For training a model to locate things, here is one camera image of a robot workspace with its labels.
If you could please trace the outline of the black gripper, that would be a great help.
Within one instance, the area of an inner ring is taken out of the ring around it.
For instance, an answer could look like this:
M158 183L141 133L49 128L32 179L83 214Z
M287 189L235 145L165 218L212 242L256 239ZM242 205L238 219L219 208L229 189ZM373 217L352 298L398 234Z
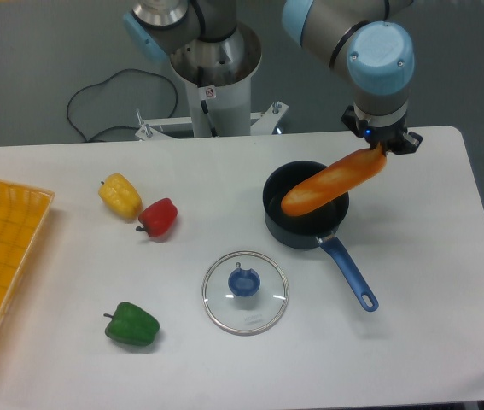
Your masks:
M417 152L423 137L406 130L406 107L379 116L370 116L357 106L349 105L341 122L356 137L364 139L372 147L380 144L382 153L387 155L409 155Z

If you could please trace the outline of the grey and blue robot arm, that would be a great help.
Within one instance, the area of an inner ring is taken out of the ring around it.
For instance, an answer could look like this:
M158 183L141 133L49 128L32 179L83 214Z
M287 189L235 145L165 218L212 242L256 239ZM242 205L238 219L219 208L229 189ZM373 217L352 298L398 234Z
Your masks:
M286 33L353 88L341 117L358 138L396 155L412 154L422 138L406 114L415 71L413 44L390 16L405 1L287 1ZM250 132L251 78L262 49L237 17L233 1L138 1L125 29L149 59L170 62L184 82L196 137Z

